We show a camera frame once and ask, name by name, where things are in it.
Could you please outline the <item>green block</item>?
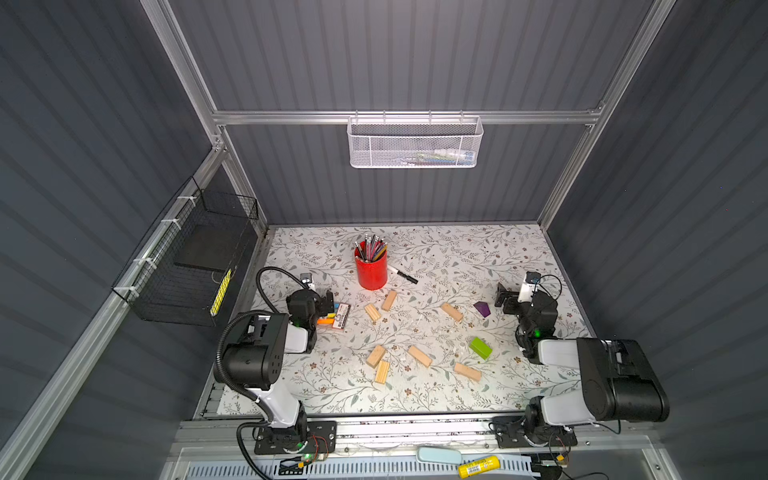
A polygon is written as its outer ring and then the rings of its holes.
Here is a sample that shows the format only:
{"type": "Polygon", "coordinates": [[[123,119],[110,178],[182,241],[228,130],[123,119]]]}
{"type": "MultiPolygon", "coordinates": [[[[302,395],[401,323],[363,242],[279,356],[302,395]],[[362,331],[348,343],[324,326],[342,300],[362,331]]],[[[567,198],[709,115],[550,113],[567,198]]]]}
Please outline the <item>green block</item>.
{"type": "Polygon", "coordinates": [[[484,361],[487,361],[493,353],[492,347],[479,337],[470,341],[469,348],[484,361]]]}

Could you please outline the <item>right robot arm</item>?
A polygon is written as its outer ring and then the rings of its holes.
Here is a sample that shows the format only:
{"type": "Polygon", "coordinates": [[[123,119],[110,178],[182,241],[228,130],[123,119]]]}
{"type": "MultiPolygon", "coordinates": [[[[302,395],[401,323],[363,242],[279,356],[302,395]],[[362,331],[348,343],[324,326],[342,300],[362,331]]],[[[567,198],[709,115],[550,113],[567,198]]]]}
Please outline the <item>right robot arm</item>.
{"type": "Polygon", "coordinates": [[[542,394],[529,400],[521,414],[496,417],[491,431],[501,448],[523,442],[533,447],[573,447],[579,426],[606,428],[624,422],[664,422],[670,402],[643,349],[635,340],[605,340],[555,335],[558,299],[536,275],[517,291],[497,285],[494,306],[518,320],[515,340],[523,356],[534,365],[575,370],[579,385],[560,394],[542,394]]]}

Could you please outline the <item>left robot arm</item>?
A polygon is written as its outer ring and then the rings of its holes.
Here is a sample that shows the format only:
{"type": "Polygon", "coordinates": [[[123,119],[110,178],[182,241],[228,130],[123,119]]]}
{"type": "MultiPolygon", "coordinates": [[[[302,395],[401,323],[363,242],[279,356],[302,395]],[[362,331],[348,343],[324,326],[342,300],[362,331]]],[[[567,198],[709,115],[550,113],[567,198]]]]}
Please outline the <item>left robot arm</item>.
{"type": "Polygon", "coordinates": [[[335,312],[332,292],[321,296],[300,289],[287,298],[288,311],[251,310],[225,328],[214,360],[215,380],[262,410],[260,421],[238,427],[252,431],[255,455],[290,455],[308,462],[335,450],[337,423],[310,421],[304,405],[281,379],[288,353],[308,353],[316,342],[317,321],[335,312]]]}

